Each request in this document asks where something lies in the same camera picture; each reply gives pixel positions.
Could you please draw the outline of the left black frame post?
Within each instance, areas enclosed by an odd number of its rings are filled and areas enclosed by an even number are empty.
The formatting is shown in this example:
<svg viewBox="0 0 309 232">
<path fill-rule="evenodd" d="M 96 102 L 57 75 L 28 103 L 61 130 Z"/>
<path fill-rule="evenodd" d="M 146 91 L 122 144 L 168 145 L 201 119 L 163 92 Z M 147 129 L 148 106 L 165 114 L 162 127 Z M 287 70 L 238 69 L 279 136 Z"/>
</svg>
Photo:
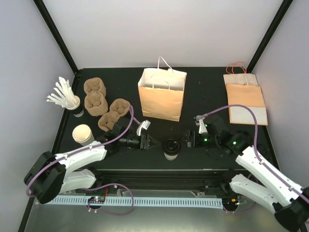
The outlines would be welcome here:
<svg viewBox="0 0 309 232">
<path fill-rule="evenodd" d="M 66 59 L 68 65 L 70 66 L 71 70 L 74 74 L 76 74 L 79 69 L 77 68 L 55 22 L 53 21 L 46 5 L 44 4 L 43 0 L 33 0 L 34 4 L 36 5 L 37 9 L 39 10 L 43 20 L 45 21 L 47 27 L 49 28 L 53 38 L 55 39 L 58 47 L 60 48 L 64 58 Z"/>
</svg>

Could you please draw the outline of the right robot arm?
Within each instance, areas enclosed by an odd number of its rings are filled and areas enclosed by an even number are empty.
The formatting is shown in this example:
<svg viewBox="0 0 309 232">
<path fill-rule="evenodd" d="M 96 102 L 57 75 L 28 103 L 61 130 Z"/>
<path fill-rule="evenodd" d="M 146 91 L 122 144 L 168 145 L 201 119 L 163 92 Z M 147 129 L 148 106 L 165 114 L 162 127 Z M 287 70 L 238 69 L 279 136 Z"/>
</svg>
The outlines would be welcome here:
<svg viewBox="0 0 309 232">
<path fill-rule="evenodd" d="M 225 195 L 233 192 L 249 197 L 270 211 L 286 230 L 298 231 L 309 218 L 309 189 L 286 177 L 253 146 L 245 131 L 231 133 L 217 115 L 199 118 L 198 130 L 183 136 L 187 147 L 216 149 L 220 156 L 234 159 L 258 181 L 230 169 L 219 183 Z"/>
</svg>

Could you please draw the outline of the cup of white stirrers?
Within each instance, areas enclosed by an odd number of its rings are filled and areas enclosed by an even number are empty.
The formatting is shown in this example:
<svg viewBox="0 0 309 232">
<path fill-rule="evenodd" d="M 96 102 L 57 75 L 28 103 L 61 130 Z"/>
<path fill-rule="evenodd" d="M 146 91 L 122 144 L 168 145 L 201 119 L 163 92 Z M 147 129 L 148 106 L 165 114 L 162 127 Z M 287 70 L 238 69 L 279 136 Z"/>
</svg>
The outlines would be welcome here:
<svg viewBox="0 0 309 232">
<path fill-rule="evenodd" d="M 54 91 L 56 93 L 48 95 L 46 101 L 69 110 L 75 117 L 83 116 L 84 109 L 81 105 L 81 100 L 73 93 L 69 80 L 65 80 L 60 76 L 55 86 Z"/>
</svg>

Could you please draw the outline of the right black frame post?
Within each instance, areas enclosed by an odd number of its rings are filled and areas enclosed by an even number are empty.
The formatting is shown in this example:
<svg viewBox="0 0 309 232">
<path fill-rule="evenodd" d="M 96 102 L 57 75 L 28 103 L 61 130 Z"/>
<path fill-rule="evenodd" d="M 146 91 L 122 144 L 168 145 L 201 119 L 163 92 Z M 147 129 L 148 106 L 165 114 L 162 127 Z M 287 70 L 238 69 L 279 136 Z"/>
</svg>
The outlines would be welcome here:
<svg viewBox="0 0 309 232">
<path fill-rule="evenodd" d="M 280 7 L 278 8 L 275 16 L 273 17 L 269 27 L 267 28 L 260 44 L 258 45 L 249 65 L 247 67 L 247 72 L 252 73 L 255 66 L 257 65 L 260 57 L 262 56 L 264 50 L 266 49 L 267 45 L 269 44 L 271 38 L 275 34 L 278 26 L 280 25 L 281 21 L 283 20 L 285 14 L 289 10 L 290 6 L 292 5 L 293 0 L 283 0 Z"/>
</svg>

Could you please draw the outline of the stack of paper cups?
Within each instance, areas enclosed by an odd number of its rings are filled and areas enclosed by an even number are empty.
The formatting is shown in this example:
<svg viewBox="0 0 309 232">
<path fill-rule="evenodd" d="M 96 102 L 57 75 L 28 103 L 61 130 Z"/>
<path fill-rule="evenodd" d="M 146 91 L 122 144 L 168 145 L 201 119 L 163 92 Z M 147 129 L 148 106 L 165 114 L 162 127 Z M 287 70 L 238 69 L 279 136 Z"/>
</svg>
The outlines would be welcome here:
<svg viewBox="0 0 309 232">
<path fill-rule="evenodd" d="M 72 137 L 75 142 L 82 146 L 86 146 L 94 142 L 94 136 L 90 127 L 86 124 L 81 124 L 73 129 Z"/>
</svg>

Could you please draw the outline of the black frame post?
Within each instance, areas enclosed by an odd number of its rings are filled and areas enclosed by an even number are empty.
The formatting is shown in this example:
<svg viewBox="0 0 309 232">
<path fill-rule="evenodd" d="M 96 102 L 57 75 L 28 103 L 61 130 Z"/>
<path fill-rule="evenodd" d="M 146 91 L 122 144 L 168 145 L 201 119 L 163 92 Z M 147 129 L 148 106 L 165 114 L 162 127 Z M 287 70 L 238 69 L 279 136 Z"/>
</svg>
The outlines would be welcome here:
<svg viewBox="0 0 309 232">
<path fill-rule="evenodd" d="M 293 0 L 283 0 L 280 7 L 278 8 L 275 16 L 273 17 L 269 27 L 267 28 L 260 44 L 258 45 L 249 65 L 247 67 L 247 72 L 252 73 L 255 66 L 257 65 L 260 57 L 262 56 L 264 50 L 266 49 L 267 45 L 269 44 L 271 38 L 275 34 L 278 26 L 280 25 L 281 21 L 283 20 L 285 14 L 289 10 L 290 6 L 292 5 Z"/>
<path fill-rule="evenodd" d="M 45 21 L 47 27 L 49 28 L 53 38 L 55 39 L 58 47 L 60 48 L 64 58 L 66 59 L 68 65 L 70 66 L 71 70 L 74 74 L 76 74 L 79 69 L 77 68 L 55 22 L 53 21 L 46 5 L 44 4 L 43 0 L 33 0 L 34 4 L 36 5 L 37 9 L 39 10 L 43 20 Z"/>
</svg>

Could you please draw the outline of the small brown cup carrier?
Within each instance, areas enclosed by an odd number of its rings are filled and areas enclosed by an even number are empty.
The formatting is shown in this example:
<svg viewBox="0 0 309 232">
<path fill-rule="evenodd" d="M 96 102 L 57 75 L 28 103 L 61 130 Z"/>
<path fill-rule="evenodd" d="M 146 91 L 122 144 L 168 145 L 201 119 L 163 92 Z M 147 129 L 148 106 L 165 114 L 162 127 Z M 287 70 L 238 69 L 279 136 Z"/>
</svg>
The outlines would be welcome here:
<svg viewBox="0 0 309 232">
<path fill-rule="evenodd" d="M 114 100 L 110 105 L 109 112 L 98 120 L 98 127 L 105 132 L 111 130 L 115 123 L 129 112 L 130 106 L 130 102 L 125 99 Z"/>
</svg>

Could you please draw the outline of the flat brown paper bag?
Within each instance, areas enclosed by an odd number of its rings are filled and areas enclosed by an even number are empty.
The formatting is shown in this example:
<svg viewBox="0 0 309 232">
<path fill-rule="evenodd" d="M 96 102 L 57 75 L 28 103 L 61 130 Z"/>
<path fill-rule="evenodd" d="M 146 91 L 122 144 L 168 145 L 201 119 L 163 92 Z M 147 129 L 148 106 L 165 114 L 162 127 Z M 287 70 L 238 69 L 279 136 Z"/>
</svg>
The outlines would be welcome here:
<svg viewBox="0 0 309 232">
<path fill-rule="evenodd" d="M 253 125 L 252 111 L 258 125 L 268 125 L 267 110 L 259 86 L 226 84 L 226 91 L 228 104 L 232 105 L 229 108 L 230 123 Z"/>
</svg>

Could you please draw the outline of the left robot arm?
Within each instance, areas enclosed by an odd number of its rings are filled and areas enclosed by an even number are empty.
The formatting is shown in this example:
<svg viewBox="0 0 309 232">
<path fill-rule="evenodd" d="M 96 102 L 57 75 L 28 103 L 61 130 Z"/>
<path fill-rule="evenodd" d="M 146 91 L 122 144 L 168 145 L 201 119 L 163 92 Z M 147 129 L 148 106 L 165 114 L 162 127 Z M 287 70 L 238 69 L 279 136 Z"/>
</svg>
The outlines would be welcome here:
<svg viewBox="0 0 309 232">
<path fill-rule="evenodd" d="M 24 178 L 26 193 L 45 204 L 57 195 L 75 189 L 100 192 L 104 182 L 94 168 L 88 167 L 89 164 L 118 153 L 122 146 L 147 150 L 160 145 L 146 133 L 150 126 L 148 120 L 141 122 L 136 130 L 130 127 L 131 124 L 132 120 L 124 118 L 86 146 L 65 153 L 42 153 Z"/>
</svg>

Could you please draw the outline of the brown paper bag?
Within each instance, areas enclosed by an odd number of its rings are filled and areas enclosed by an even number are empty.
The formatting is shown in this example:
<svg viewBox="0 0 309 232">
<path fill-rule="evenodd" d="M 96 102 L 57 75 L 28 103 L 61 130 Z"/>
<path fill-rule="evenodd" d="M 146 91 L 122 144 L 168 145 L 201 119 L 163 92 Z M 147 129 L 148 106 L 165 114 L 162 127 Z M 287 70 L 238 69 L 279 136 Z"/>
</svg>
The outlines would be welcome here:
<svg viewBox="0 0 309 232">
<path fill-rule="evenodd" d="M 171 68 L 162 57 L 145 68 L 138 82 L 143 116 L 180 121 L 187 73 Z"/>
<path fill-rule="evenodd" d="M 228 104 L 232 105 L 229 108 L 230 123 L 253 125 L 252 111 L 258 125 L 268 125 L 267 110 L 259 86 L 226 84 L 226 91 Z"/>
</svg>

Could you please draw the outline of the brown cup carrier stack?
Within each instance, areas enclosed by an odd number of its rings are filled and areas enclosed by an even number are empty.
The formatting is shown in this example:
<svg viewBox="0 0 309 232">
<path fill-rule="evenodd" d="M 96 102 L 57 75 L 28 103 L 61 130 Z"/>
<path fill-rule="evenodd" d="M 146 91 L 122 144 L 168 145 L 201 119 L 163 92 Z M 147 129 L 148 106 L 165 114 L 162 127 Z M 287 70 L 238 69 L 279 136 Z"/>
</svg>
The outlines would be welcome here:
<svg viewBox="0 0 309 232">
<path fill-rule="evenodd" d="M 91 116 L 102 116 L 108 111 L 106 87 L 99 77 L 86 80 L 84 92 L 84 107 Z"/>
</svg>

